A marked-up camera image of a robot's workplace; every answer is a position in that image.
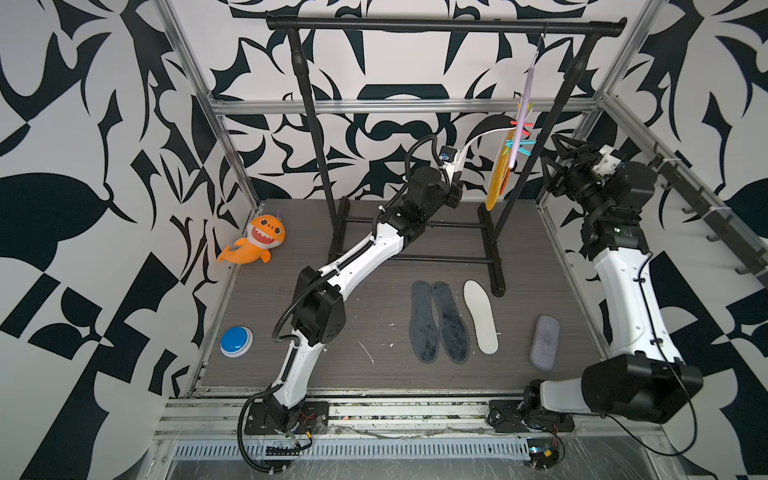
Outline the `white yellow-edged insole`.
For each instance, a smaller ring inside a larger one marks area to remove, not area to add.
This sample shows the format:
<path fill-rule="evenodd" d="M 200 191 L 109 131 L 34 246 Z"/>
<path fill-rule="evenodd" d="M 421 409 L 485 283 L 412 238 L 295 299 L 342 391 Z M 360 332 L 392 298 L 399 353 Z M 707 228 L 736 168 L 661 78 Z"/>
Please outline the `white yellow-edged insole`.
<path fill-rule="evenodd" d="M 464 146 L 458 150 L 458 153 L 456 155 L 456 163 L 459 164 L 460 162 L 463 162 L 466 159 L 469 148 L 480 137 L 489 133 L 510 131 L 510 130 L 513 130 L 514 128 L 515 126 L 510 121 L 502 121 L 501 123 L 495 123 L 495 124 L 488 123 L 488 124 L 478 125 L 469 134 Z"/>

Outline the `lilac round clip hanger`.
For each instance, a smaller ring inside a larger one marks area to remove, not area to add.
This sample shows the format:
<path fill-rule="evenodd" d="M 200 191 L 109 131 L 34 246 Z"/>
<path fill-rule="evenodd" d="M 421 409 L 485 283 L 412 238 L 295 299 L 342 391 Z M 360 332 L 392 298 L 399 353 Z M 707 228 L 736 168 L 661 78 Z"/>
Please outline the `lilac round clip hanger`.
<path fill-rule="evenodd" d="M 533 88 L 535 66 L 538 59 L 539 51 L 544 46 L 545 33 L 539 35 L 536 51 L 526 71 L 525 85 L 523 93 L 518 105 L 517 115 L 515 118 L 514 136 L 510 142 L 505 145 L 506 153 L 508 154 L 508 160 L 506 163 L 507 170 L 512 170 L 516 164 L 517 155 L 522 142 L 524 124 L 529 112 L 528 106 L 530 104 L 531 92 Z"/>

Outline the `dark grey felt insole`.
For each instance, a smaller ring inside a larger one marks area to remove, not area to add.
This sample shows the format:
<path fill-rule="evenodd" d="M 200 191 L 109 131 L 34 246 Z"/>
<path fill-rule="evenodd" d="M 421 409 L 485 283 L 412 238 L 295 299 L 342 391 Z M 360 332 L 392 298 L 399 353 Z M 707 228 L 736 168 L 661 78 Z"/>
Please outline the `dark grey felt insole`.
<path fill-rule="evenodd" d="M 469 356 L 469 335 L 453 292 L 442 281 L 434 282 L 430 291 L 440 317 L 439 334 L 443 347 L 453 363 L 463 364 Z"/>
<path fill-rule="evenodd" d="M 411 286 L 409 338 L 414 354 L 421 363 L 431 364 L 436 360 L 439 334 L 433 319 L 430 284 L 421 280 Z"/>

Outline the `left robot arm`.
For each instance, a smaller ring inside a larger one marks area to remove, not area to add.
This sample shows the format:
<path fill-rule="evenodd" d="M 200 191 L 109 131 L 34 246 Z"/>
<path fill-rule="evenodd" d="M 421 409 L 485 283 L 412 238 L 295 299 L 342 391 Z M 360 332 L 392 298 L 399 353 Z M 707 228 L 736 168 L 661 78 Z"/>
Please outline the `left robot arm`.
<path fill-rule="evenodd" d="M 380 207 L 370 233 L 320 269 L 302 270 L 293 300 L 272 331 L 274 342 L 289 345 L 264 396 L 266 412 L 279 428 L 290 430 L 298 422 L 311 374 L 325 345 L 343 329 L 345 301 L 354 289 L 423 234 L 441 207 L 458 206 L 465 157 L 454 147 L 439 148 L 434 135 L 418 140 L 406 152 L 405 185 Z"/>

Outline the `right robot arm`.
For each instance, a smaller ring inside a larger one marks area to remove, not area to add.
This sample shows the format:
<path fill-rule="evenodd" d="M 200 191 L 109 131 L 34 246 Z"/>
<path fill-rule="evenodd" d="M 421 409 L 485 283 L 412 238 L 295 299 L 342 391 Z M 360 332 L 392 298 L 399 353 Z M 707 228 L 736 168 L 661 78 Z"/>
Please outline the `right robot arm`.
<path fill-rule="evenodd" d="M 665 326 L 652 280 L 652 253 L 640 225 L 654 196 L 656 172 L 562 134 L 547 190 L 585 213 L 581 254 L 592 263 L 606 296 L 612 340 L 607 359 L 575 379 L 535 380 L 525 389 L 521 414 L 621 416 L 664 424 L 703 386 L 701 370 L 685 363 Z"/>

